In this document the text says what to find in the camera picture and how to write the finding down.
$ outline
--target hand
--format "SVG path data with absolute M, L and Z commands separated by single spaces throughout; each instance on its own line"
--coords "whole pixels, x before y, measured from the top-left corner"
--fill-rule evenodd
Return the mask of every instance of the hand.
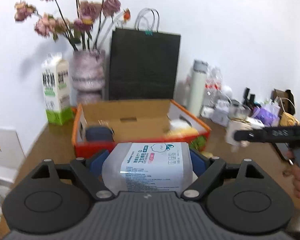
M 293 153 L 288 152 L 287 156 L 288 156 L 288 158 L 293 158 Z M 297 198 L 300 198 L 300 168 L 296 164 L 294 164 L 291 168 L 291 172 L 294 176 L 294 179 L 293 179 L 294 195 Z

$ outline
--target screw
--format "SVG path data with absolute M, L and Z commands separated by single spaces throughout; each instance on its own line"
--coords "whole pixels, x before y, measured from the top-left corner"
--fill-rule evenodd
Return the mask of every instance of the screw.
M 112 193 L 109 190 L 100 190 L 96 193 L 96 196 L 101 199 L 110 198 Z
M 188 190 L 183 192 L 183 195 L 188 197 L 188 198 L 195 198 L 195 197 L 198 197 L 200 195 L 200 193 L 197 190 L 188 189 Z

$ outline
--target wooden table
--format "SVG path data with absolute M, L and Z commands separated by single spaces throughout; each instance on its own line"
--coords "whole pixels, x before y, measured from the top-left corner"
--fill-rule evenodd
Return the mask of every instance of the wooden table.
M 283 177 L 286 164 L 278 157 L 270 144 L 253 143 L 231 153 L 230 145 L 224 140 L 225 129 L 210 120 L 204 120 L 212 129 L 206 151 L 223 158 L 228 163 L 241 163 L 245 158 L 253 159 L 266 171 L 289 195 L 292 196 L 291 177 Z M 40 135 L 30 154 L 19 170 L 15 184 L 18 184 L 43 159 L 53 159 L 55 163 L 68 163 L 75 158 L 71 145 L 73 122 L 63 126 L 49 124 Z M 300 200 L 293 197 L 295 207 L 300 209 Z M 0 239 L 9 232 L 5 219 L 0 222 Z

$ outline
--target white and green carton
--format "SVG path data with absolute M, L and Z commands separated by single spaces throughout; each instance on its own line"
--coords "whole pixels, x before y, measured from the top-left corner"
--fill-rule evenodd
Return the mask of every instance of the white and green carton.
M 49 54 L 42 64 L 42 86 L 48 122 L 63 125 L 72 119 L 69 63 L 61 53 Z

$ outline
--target open orange box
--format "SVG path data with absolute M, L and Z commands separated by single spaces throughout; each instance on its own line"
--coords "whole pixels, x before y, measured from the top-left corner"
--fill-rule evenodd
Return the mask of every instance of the open orange box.
M 169 137 L 170 120 L 182 119 L 197 129 L 198 135 Z M 108 126 L 114 131 L 114 142 L 85 140 L 91 126 Z M 79 105 L 74 119 L 72 144 L 76 156 L 89 158 L 107 149 L 111 152 L 120 142 L 187 142 L 199 151 L 210 135 L 210 127 L 174 100 L 119 100 Z

